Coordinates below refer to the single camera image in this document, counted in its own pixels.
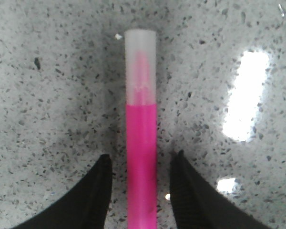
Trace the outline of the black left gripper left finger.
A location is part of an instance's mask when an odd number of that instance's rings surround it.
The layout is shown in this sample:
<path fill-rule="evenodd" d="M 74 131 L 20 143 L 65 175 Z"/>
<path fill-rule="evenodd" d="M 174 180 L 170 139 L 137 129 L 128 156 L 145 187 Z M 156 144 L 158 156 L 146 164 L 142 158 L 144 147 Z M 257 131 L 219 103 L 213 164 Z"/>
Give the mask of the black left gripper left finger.
<path fill-rule="evenodd" d="M 112 161 L 103 154 L 62 198 L 16 229 L 103 229 L 112 194 Z"/>

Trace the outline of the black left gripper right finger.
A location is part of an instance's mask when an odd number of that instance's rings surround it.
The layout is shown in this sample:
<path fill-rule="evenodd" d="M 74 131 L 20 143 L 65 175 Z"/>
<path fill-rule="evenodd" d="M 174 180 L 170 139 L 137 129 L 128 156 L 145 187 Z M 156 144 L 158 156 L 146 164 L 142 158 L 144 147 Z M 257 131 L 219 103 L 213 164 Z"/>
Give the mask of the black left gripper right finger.
<path fill-rule="evenodd" d="M 218 193 L 180 150 L 170 163 L 170 195 L 179 229 L 265 229 Z"/>

